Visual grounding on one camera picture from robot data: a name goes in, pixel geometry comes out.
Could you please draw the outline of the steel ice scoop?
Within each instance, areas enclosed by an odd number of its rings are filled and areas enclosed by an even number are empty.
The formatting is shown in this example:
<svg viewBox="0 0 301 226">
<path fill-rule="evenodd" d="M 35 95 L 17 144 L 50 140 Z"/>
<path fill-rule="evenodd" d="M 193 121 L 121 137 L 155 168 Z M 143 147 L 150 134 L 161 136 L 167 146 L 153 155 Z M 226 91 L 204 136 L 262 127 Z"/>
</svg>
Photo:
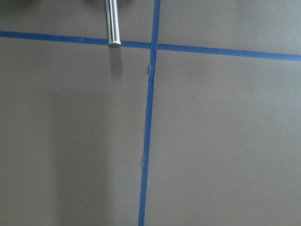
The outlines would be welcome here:
<svg viewBox="0 0 301 226">
<path fill-rule="evenodd" d="M 118 1 L 105 0 L 107 42 L 109 48 L 121 46 L 118 16 Z"/>
</svg>

